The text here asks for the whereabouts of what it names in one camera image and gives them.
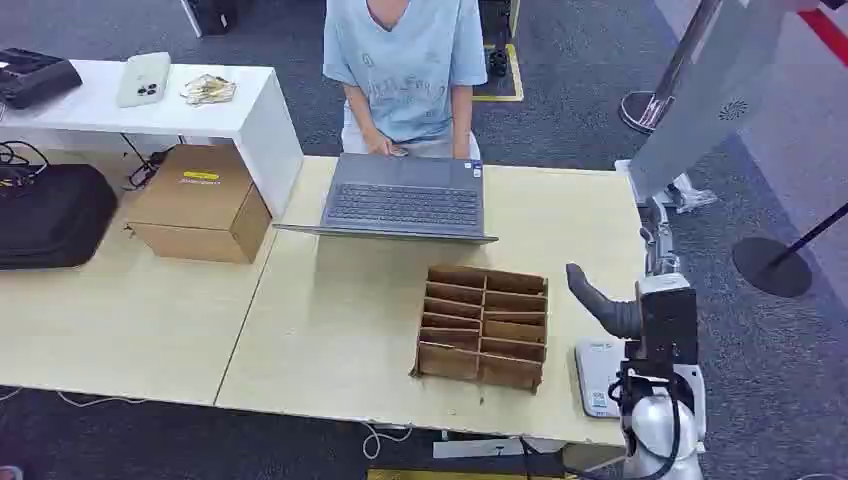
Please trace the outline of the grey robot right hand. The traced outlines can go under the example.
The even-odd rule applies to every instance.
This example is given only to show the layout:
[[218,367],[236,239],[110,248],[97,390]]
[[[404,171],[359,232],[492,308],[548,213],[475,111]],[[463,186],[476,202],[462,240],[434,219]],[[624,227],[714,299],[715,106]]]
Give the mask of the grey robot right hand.
[[[665,206],[651,197],[645,203],[648,218],[640,227],[645,246],[645,277],[677,273],[679,256],[674,252],[673,234]],[[577,300],[600,322],[610,335],[622,339],[641,337],[641,313],[638,302],[614,301],[592,286],[584,271],[575,263],[565,266],[567,284]]]

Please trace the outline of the person's right hand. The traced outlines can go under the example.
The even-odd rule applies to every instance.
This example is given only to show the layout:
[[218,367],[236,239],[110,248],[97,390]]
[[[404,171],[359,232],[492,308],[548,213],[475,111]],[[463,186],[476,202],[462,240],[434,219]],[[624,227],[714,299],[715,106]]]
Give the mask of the person's right hand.
[[365,151],[368,154],[379,154],[386,156],[404,157],[408,155],[408,151],[401,146],[397,146],[392,141],[383,135],[379,130],[368,130],[363,133],[365,143]]

